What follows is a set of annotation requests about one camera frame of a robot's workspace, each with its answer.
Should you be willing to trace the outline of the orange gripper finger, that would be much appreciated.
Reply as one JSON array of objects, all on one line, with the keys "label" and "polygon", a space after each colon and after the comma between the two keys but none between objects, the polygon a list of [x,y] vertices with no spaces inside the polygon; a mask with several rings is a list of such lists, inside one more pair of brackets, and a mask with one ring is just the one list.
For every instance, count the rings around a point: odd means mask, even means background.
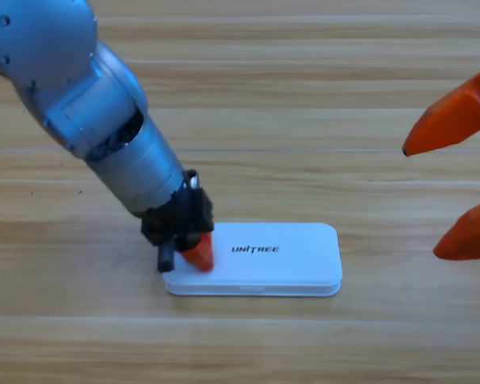
[{"label": "orange gripper finger", "polygon": [[480,204],[458,218],[433,253],[438,258],[451,261],[480,259]]},{"label": "orange gripper finger", "polygon": [[465,141],[480,131],[480,72],[430,105],[402,145],[410,157]]}]

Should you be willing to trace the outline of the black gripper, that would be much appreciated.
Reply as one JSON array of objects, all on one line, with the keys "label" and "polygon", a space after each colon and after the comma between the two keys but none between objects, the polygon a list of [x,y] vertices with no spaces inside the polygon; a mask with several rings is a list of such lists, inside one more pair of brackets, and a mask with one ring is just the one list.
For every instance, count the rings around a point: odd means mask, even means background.
[{"label": "black gripper", "polygon": [[158,248],[157,271],[171,272],[175,255],[201,272],[214,268],[212,232],[213,203],[201,187],[196,170],[186,170],[180,188],[170,200],[156,209],[148,209],[141,232]]}]

